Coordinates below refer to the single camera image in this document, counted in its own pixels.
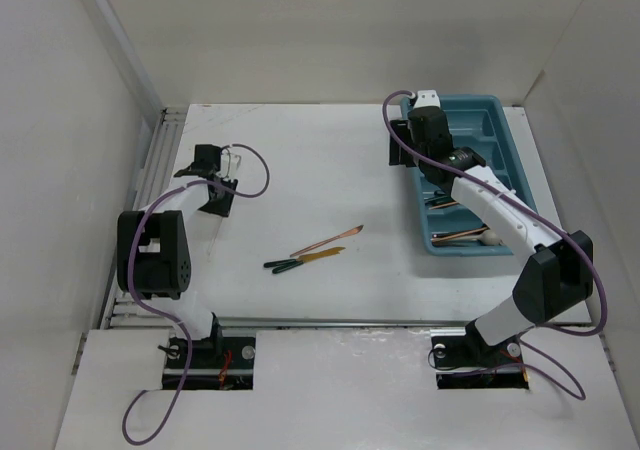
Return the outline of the rose copper fork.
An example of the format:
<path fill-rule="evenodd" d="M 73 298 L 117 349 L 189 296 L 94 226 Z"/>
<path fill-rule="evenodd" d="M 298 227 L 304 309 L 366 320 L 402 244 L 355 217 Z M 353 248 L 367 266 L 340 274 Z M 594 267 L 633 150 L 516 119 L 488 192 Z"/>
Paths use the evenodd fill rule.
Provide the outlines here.
<path fill-rule="evenodd" d="M 459 205 L 459 203 L 456 202 L 456 201 L 448 201 L 448 202 L 437 203 L 437 204 L 429 203 L 428 205 L 426 205 L 426 209 L 427 210 L 437 210 L 437 209 L 444 209 L 444 208 L 453 207 L 453 206 L 456 206 L 456 205 Z"/>

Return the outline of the white plastic spoon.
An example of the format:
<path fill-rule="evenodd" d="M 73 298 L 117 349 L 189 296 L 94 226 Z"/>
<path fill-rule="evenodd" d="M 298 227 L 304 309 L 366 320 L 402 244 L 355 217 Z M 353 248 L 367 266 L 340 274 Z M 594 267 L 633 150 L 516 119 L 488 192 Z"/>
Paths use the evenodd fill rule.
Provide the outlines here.
<path fill-rule="evenodd" d="M 497 236 L 495 232 L 493 232 L 492 230 L 487 230 L 474 241 L 448 241 L 448 242 L 441 242 L 440 244 L 433 244 L 433 245 L 441 246 L 441 245 L 464 244 L 464 243 L 473 243 L 473 242 L 479 243 L 483 246 L 501 246 L 503 244 L 502 240 Z"/>

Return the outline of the copper spoon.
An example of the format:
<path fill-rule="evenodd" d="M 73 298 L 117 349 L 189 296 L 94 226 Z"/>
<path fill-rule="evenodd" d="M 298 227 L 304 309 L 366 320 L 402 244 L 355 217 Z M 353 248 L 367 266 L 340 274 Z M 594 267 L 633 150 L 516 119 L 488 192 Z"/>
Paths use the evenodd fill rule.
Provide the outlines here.
<path fill-rule="evenodd" d="M 482 226 L 476 229 L 465 230 L 460 232 L 450 232 L 447 234 L 434 234 L 431 238 L 431 243 L 440 244 L 441 242 L 448 242 L 448 241 L 474 241 L 487 230 L 488 230 L 487 226 Z"/>

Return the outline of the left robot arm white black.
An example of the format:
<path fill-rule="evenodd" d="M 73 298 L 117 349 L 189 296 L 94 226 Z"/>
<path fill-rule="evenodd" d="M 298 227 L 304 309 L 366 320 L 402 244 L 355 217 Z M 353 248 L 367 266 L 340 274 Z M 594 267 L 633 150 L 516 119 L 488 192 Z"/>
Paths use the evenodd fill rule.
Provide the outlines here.
<path fill-rule="evenodd" d="M 117 220 L 117 281 L 144 316 L 165 318 L 201 366 L 217 364 L 224 343 L 215 336 L 215 315 L 189 288 L 194 274 L 188 230 L 218 227 L 230 215 L 240 157 L 229 147 L 199 144 L 191 164 L 177 171 L 165 193 Z"/>

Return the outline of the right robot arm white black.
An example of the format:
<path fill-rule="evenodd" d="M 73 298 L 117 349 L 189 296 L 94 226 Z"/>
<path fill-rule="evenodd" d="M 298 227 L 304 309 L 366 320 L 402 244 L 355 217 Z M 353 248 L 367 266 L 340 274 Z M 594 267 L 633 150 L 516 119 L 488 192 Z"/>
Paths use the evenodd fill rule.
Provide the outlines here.
<path fill-rule="evenodd" d="M 476 151 L 455 146 L 440 107 L 414 107 L 407 128 L 395 141 L 426 180 L 473 212 L 522 265 L 511 295 L 466 325 L 456 351 L 473 365 L 487 363 L 516 335 L 592 295 L 593 244 L 584 232 L 556 228 L 504 186 Z"/>

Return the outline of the blue plastic cutlery tray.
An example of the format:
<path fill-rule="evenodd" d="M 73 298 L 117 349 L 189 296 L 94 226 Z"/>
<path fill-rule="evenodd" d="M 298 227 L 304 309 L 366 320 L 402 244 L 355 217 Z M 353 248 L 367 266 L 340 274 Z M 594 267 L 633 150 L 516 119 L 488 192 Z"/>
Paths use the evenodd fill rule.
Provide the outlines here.
<path fill-rule="evenodd" d="M 457 147 L 470 147 L 479 153 L 494 174 L 530 208 L 536 207 L 533 194 L 511 134 L 502 104 L 494 96 L 445 95 L 440 98 L 449 130 Z M 409 170 L 416 194 L 422 242 L 426 252 L 437 257 L 502 257 L 511 251 L 504 246 L 486 246 L 468 242 L 461 246 L 433 246 L 434 234 L 476 229 L 482 221 L 471 211 L 453 205 L 433 210 L 430 199 L 440 189 L 430 184 L 417 168 Z"/>

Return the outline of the aluminium rail frame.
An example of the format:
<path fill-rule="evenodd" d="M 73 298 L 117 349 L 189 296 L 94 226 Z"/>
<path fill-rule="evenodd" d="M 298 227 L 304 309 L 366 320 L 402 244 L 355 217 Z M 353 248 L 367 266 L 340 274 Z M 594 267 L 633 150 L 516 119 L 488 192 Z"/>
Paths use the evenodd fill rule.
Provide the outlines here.
<path fill-rule="evenodd" d="M 176 159 L 186 115 L 186 107 L 169 107 L 161 111 L 153 130 L 142 126 L 126 210 L 144 207 L 163 193 Z"/>

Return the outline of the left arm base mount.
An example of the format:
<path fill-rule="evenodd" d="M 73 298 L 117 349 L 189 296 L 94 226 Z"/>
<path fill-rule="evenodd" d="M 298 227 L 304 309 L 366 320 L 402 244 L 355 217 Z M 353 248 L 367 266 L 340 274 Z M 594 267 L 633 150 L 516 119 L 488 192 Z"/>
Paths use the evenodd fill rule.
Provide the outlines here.
<path fill-rule="evenodd" d="M 166 355 L 162 389 L 176 390 L 187 363 L 187 342 L 171 337 L 167 345 L 158 349 Z M 255 336 L 219 334 L 216 338 L 195 341 L 183 389 L 252 390 L 255 357 Z"/>

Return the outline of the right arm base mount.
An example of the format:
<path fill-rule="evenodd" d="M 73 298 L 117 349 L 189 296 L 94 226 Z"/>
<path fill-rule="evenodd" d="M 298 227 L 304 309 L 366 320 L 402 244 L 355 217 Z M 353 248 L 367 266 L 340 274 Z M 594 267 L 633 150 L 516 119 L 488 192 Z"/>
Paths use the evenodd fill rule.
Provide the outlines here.
<path fill-rule="evenodd" d="M 461 335 L 431 338 L 428 363 L 439 390 L 528 390 L 522 350 L 515 338 L 476 354 Z"/>

